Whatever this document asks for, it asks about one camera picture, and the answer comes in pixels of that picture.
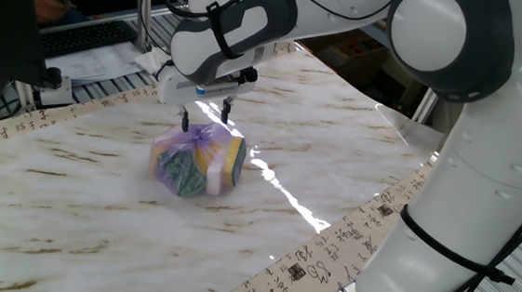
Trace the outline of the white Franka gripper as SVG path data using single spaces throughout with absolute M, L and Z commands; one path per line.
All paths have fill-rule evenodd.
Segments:
M 232 96 L 251 92 L 256 83 L 254 67 L 198 85 L 185 78 L 176 67 L 168 65 L 157 73 L 156 79 L 158 100 L 166 105 L 178 105 L 182 132 L 187 132 L 190 126 L 189 114 L 184 104 L 226 98 L 221 106 L 221 122 L 226 125 L 233 106 Z

